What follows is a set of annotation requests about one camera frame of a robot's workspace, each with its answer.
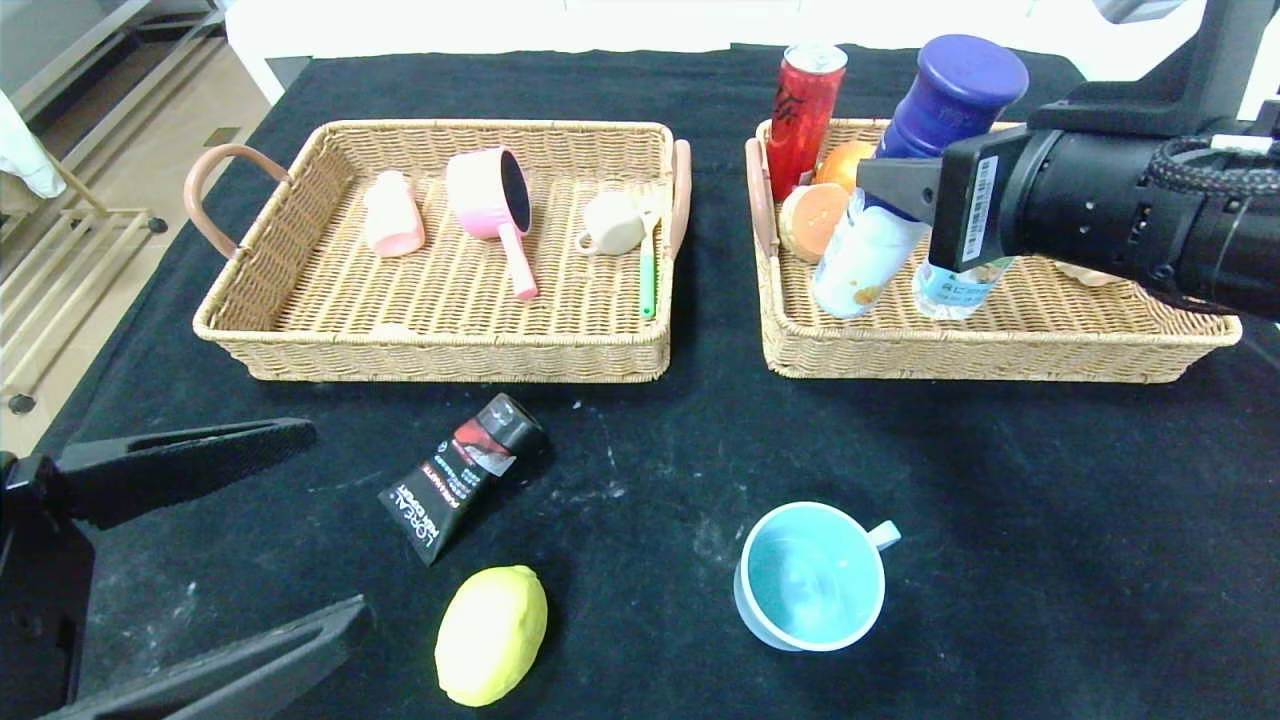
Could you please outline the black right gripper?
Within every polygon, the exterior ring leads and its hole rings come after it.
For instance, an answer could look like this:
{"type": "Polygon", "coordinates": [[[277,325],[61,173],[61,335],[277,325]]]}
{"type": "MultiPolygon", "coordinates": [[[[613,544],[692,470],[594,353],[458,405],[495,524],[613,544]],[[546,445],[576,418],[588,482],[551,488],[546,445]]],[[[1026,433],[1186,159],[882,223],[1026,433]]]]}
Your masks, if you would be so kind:
{"type": "Polygon", "coordinates": [[[933,225],[929,260],[951,272],[1036,255],[1189,293],[1210,255],[1210,201],[1156,183],[1161,143],[1016,126],[942,159],[864,159],[856,183],[870,206],[933,225]]]}

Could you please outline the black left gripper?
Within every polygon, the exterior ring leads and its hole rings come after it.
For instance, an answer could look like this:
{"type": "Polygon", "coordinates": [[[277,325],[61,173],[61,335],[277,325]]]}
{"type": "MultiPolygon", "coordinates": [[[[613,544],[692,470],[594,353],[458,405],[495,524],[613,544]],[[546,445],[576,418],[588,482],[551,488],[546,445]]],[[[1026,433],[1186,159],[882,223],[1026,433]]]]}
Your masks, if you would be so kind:
{"type": "Polygon", "coordinates": [[[95,551],[72,519],[119,527],[316,438],[310,420],[283,416],[76,443],[54,461],[3,452],[1,716],[269,719],[346,664],[374,626],[361,594],[74,702],[95,551]]]}

